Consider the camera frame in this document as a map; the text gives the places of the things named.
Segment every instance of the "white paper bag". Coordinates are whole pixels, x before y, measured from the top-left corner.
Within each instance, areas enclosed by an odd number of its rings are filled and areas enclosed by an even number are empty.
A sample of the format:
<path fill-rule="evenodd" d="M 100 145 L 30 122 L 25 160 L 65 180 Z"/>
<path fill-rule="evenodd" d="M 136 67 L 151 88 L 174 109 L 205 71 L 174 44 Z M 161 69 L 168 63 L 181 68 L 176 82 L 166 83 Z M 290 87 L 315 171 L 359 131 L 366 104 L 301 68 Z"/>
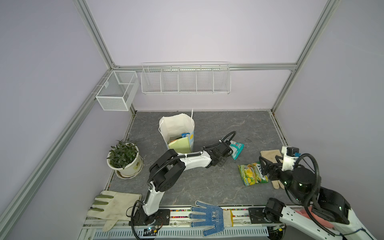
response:
<path fill-rule="evenodd" d="M 191 116 L 180 113 L 171 117 L 162 117 L 159 121 L 159 132 L 168 149 L 174 149 L 179 153 L 190 153 L 193 151 L 193 142 L 195 138 L 195 121 Z M 187 137 L 180 137 L 183 133 L 189 133 Z"/>

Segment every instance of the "white flower pot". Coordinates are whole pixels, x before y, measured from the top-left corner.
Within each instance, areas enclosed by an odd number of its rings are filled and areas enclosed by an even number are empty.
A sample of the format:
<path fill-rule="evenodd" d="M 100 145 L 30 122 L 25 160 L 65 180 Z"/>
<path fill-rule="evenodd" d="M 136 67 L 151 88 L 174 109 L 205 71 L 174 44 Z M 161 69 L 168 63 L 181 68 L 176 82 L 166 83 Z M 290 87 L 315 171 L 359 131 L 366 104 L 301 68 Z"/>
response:
<path fill-rule="evenodd" d="M 113 170 L 119 171 L 120 174 L 123 177 L 132 177 L 132 176 L 134 176 L 135 174 L 137 174 L 141 170 L 141 166 L 143 165 L 143 160 L 141 159 L 141 157 L 139 155 L 139 149 L 138 149 L 138 147 L 136 145 L 135 145 L 135 148 L 137 150 L 135 160 L 133 160 L 133 162 L 131 162 L 130 164 L 125 166 L 124 169 L 123 168 L 112 167 L 111 164 L 109 164 L 109 159 L 107 159 L 108 166 L 110 168 L 112 168 Z"/>

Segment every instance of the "gray marble floor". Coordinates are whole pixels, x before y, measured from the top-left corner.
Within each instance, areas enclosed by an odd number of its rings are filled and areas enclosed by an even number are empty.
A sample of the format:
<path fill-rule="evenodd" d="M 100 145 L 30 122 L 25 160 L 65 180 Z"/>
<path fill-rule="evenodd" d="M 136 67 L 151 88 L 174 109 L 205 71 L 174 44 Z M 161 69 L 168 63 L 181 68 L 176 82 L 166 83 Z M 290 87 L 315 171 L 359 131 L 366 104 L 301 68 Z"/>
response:
<path fill-rule="evenodd" d="M 167 150 L 158 132 L 159 119 L 176 114 L 179 112 L 137 113 L 129 137 L 139 147 L 144 168 L 133 179 L 114 176 L 110 190 L 145 197 L 149 167 Z M 262 150 L 281 149 L 281 141 L 268 112 L 194 112 L 193 119 L 194 151 L 217 143 L 231 131 L 237 131 L 233 140 L 244 143 L 244 149 L 236 161 L 228 158 L 223 167 L 195 168 L 183 172 L 175 185 L 165 192 L 161 206 L 193 205 L 196 200 L 216 205 L 264 205 L 270 197 L 291 204 L 285 191 L 274 189 L 270 182 L 245 186 L 237 167 L 257 162 Z"/>

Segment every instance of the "white wire shelf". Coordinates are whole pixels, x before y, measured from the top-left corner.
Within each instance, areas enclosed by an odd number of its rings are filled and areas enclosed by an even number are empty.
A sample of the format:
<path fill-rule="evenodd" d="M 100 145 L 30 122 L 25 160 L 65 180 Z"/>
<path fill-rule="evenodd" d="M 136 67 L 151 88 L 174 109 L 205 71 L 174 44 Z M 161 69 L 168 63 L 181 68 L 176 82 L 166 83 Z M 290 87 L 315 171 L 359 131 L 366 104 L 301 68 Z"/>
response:
<path fill-rule="evenodd" d="M 229 63 L 146 67 L 141 74 L 141 89 L 144 94 L 228 94 L 231 92 Z"/>
<path fill-rule="evenodd" d="M 113 70 L 96 94 L 96 99 L 106 111 L 129 111 L 139 88 L 135 71 Z"/>

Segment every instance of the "blue dotted glove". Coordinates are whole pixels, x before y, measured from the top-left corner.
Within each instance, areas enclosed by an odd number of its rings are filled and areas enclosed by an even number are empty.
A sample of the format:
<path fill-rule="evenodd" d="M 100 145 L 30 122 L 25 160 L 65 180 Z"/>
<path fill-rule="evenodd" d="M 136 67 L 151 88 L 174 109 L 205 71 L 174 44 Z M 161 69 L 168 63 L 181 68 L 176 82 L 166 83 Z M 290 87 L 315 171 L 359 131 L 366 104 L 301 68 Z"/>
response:
<path fill-rule="evenodd" d="M 191 207 L 190 219 L 202 219 L 191 222 L 191 227 L 210 227 L 203 231 L 203 236 L 209 236 L 224 230 L 223 209 L 219 206 L 196 201 L 196 206 Z"/>

